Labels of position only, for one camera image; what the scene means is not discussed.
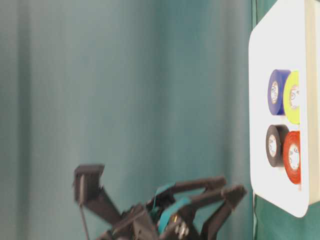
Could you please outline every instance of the teal strap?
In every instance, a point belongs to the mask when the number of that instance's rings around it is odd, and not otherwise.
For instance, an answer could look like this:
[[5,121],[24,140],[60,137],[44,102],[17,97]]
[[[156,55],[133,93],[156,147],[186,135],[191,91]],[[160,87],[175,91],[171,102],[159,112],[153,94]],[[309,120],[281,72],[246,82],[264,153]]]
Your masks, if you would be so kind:
[[188,205],[191,202],[191,199],[187,196],[181,198],[179,201],[176,201],[174,204],[172,204],[170,207],[168,207],[161,215],[159,220],[159,227],[158,231],[160,234],[162,234],[166,226],[168,225],[168,222],[170,220],[170,217],[176,213],[180,208],[182,208],[185,205]]

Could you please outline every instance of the teal curtain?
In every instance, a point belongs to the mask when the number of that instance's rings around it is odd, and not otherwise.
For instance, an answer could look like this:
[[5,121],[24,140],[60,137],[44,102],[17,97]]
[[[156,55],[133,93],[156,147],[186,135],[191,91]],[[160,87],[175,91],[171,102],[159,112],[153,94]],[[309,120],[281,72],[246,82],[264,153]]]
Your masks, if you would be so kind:
[[[252,239],[251,29],[248,0],[2,0],[1,239],[85,239],[72,189],[84,163],[105,164],[121,211],[225,175],[248,194],[218,239]],[[92,239],[109,227],[85,214]]]
[[[276,0],[252,0],[253,27]],[[254,198],[255,240],[315,240],[320,236],[320,203],[311,205],[303,218],[296,218],[259,196]]]

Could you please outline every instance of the red tape roll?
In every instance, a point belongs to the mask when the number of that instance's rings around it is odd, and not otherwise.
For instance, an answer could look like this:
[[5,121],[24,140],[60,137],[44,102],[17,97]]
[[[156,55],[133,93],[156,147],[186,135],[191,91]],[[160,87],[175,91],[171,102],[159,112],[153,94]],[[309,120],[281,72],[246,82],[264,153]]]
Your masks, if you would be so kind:
[[283,164],[293,184],[301,182],[300,132],[289,132],[284,140]]

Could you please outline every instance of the electrical tape roll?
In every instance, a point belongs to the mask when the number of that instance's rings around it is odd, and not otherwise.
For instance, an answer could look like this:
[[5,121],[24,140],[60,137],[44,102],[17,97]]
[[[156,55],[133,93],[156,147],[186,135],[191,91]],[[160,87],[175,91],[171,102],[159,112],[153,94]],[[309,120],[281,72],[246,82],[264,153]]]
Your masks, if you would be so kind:
[[272,115],[284,115],[283,93],[289,70],[276,69],[271,73],[268,85],[268,105]]
[[290,73],[285,82],[283,107],[288,120],[293,124],[300,124],[300,90],[297,71]]
[[290,181],[301,183],[300,132],[289,132],[284,140],[283,164]]
[[283,162],[284,142],[289,129],[286,125],[270,125],[265,137],[265,150],[272,167],[281,167]]

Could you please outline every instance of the tape roll center hole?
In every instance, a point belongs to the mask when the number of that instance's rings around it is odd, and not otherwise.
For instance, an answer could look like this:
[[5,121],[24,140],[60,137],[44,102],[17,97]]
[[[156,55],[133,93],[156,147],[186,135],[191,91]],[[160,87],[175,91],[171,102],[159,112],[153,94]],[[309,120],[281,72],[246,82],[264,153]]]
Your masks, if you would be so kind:
[[275,157],[276,153],[277,153],[277,140],[276,137],[271,134],[269,136],[269,153],[271,155],[271,157]]
[[300,106],[300,91],[298,85],[293,85],[290,89],[290,107],[296,109]]
[[292,144],[289,148],[289,164],[293,170],[297,170],[300,164],[300,154],[297,145]]
[[279,95],[279,86],[277,81],[274,81],[271,85],[271,92],[270,92],[272,104],[276,104],[278,100],[278,95]]

